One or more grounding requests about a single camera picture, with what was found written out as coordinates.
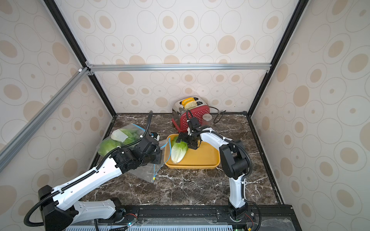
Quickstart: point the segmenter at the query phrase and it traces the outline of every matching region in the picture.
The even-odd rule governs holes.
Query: dark marble surface
[[[177,133],[171,122],[172,115],[153,115],[150,131],[166,139]],[[134,123],[146,124],[147,115],[119,114],[112,131]],[[231,139],[240,139],[253,162],[253,172],[247,178],[246,196],[258,204],[276,204],[268,175],[262,163],[247,119],[242,115],[224,115],[211,125],[217,132]],[[131,173],[116,177],[87,194],[83,200],[100,201],[118,197],[123,205],[227,205],[229,179],[222,166],[215,169],[169,169],[164,165],[154,183],[142,180]]]

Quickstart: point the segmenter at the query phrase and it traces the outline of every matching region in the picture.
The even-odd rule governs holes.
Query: aluminum frame
[[[24,126],[24,128],[5,146],[3,151],[0,153],[0,172],[8,165],[13,157],[22,149],[22,147],[89,72],[87,67],[80,70],[81,71],[76,73],[68,83],[66,83],[63,88],[59,90],[47,104],[45,104],[38,114],[34,116],[33,119],[27,123],[27,125]]]
[[[77,59],[81,63],[82,67],[87,67],[86,65],[86,57],[81,50],[78,42],[76,41],[75,37],[73,36],[72,31],[68,27],[67,22],[65,21],[62,13],[60,12],[56,2],[54,0],[44,0],[46,7],[49,9],[51,16],[54,18],[55,22],[58,24],[60,31],[63,33],[65,39],[67,40],[68,44],[70,45],[71,49],[73,50],[74,54],[76,55]],[[102,86],[100,85],[98,79],[94,74],[89,75],[91,83],[94,85],[97,93],[99,94],[101,100],[107,107],[111,116],[116,114],[111,102],[109,101],[107,95],[105,94]]]
[[[91,71],[269,70],[270,63],[96,65]]]

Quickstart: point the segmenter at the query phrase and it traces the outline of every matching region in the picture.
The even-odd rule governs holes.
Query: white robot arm
[[[190,119],[188,124],[188,133],[180,133],[177,141],[186,141],[190,148],[196,149],[196,146],[191,144],[201,140],[219,149],[222,168],[230,182],[230,217],[235,221],[241,219],[248,206],[244,199],[243,181],[252,171],[249,156],[242,143],[225,138],[210,127],[200,126],[196,118]],[[54,188],[48,185],[42,187],[38,192],[40,201],[25,216],[25,225],[44,226],[46,231],[61,231],[79,221],[98,218],[109,218],[115,222],[122,220],[124,208],[117,198],[94,202],[82,202],[79,199],[130,169],[147,163],[159,164],[161,150],[158,140],[154,137],[159,139],[157,136],[143,136],[134,148],[113,149],[98,166],[65,184]],[[32,223],[29,218],[38,207],[41,207],[43,222]]]

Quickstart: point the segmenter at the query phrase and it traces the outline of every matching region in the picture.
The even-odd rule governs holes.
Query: black cable
[[[256,208],[257,208],[257,211],[258,211],[258,225],[257,225],[257,228],[253,231],[257,231],[259,230],[259,227],[261,227],[261,223],[262,223],[262,215],[261,215],[261,211],[259,210],[259,207],[257,206],[256,203],[254,203],[253,201],[246,201],[247,203],[251,203],[253,204]]]
[[[94,219],[94,225],[95,225],[95,230],[96,230],[96,231],[99,231],[99,227],[98,227],[98,219]]]
[[[211,107],[211,106],[209,106],[210,108],[214,108],[214,109],[216,109],[217,110],[217,116],[215,117],[215,119],[213,120],[213,123],[218,123],[221,119],[222,119],[222,117],[223,117],[223,115],[225,114],[225,112],[226,112],[226,110],[224,110],[224,111],[220,111],[218,108],[215,108],[215,107]]]
[[[221,139],[223,138],[222,135],[218,134],[217,132],[215,131],[211,131],[212,134],[215,134],[217,135],[218,137],[220,137]],[[235,143],[234,141],[232,140],[229,140],[229,139],[225,139],[224,141],[232,144],[232,145],[235,145],[236,147],[238,147],[246,156],[246,159],[247,159],[247,163],[248,163],[248,172],[246,173],[245,177],[251,175],[252,173],[252,170],[253,170],[253,163],[252,163],[252,160],[250,159],[249,157],[249,154],[247,153],[247,151],[242,147],[240,146],[239,144]]]
[[[146,130],[144,132],[144,135],[146,135],[148,133],[148,130],[149,130],[149,126],[150,126],[150,123],[151,123],[151,120],[152,120],[152,115],[153,115],[153,111],[150,111],[149,112],[149,115],[148,115],[148,120],[147,120],[147,126],[146,126]],[[137,144],[141,141],[141,138],[138,139],[137,141],[134,141],[128,145],[125,145],[123,147],[129,147],[131,145],[134,145],[134,144]],[[96,170],[99,170],[100,167],[103,165],[103,163],[105,162],[105,160],[116,150],[118,150],[119,148],[121,147],[117,147],[117,148],[114,148],[112,149],[110,152],[108,152],[104,157],[103,159],[101,160],[101,162],[98,164],[98,166],[96,166]],[[70,187],[78,184],[79,182],[85,180],[86,178],[90,177],[91,175],[93,175],[94,173],[96,173],[95,171],[92,171],[90,173],[88,173],[87,175],[79,178],[78,180],[64,186],[63,188],[61,188],[61,191],[65,191],[67,189],[69,189]],[[29,226],[29,227],[38,227],[38,226],[43,226],[44,223],[43,222],[31,222],[30,221],[30,217],[31,215],[33,214],[34,211],[36,211],[36,209],[38,207],[40,207],[41,205],[43,205],[45,202],[47,202],[48,200],[52,199],[54,196],[58,195],[60,193],[60,191],[56,191],[48,196],[46,196],[45,198],[43,198],[42,200],[40,200],[38,203],[36,203],[28,212],[27,214],[24,216],[24,219],[23,219],[23,223],[26,225],[26,226]]]
[[[189,120],[188,112],[190,113],[191,118],[193,118],[194,116],[193,116],[193,113],[191,113],[191,111],[189,109],[186,110],[186,118]]]
[[[149,126],[150,126],[150,123],[152,121],[152,116],[153,116],[153,111],[150,111],[149,115],[148,115],[148,119],[147,119],[147,125],[145,127],[145,131],[144,131],[143,136],[146,136],[149,132]]]
[[[111,150],[110,152],[108,152],[102,159],[102,161],[99,163],[99,165],[97,166],[97,170],[103,165],[103,162],[110,156],[111,153],[113,153],[114,151],[116,151],[117,149],[119,149],[119,147]],[[67,189],[69,189],[70,187],[78,184],[79,182],[85,180],[86,178],[90,177],[91,175],[93,175],[94,173],[96,173],[95,171],[92,171],[90,173],[88,173],[87,175],[79,178],[78,180],[64,186],[63,188],[61,188],[61,191],[65,191]],[[42,200],[40,200],[38,203],[36,203],[28,212],[27,214],[24,216],[24,219],[23,219],[23,223],[26,225],[26,226],[30,226],[30,227],[38,227],[38,226],[43,226],[44,223],[43,222],[31,222],[30,221],[30,217],[31,215],[33,214],[34,211],[36,211],[36,209],[38,207],[40,207],[41,205],[43,205],[45,202],[47,202],[48,200],[52,199],[54,196],[58,195],[60,193],[60,191],[56,191],[48,196],[46,196],[45,198],[43,198]]]

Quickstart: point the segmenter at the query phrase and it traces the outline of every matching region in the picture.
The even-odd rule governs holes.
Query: bread slice
[[[197,104],[196,104],[196,101],[193,99],[192,101],[188,101],[185,105],[184,105],[184,109],[189,109],[189,108],[193,108],[193,107],[196,107]]]
[[[182,104],[182,106],[183,106],[183,107],[185,107],[185,104],[186,104],[187,102],[192,101],[192,100],[194,100],[194,98],[193,98],[193,97],[190,97],[190,98],[184,99],[184,100],[181,102],[181,104]]]

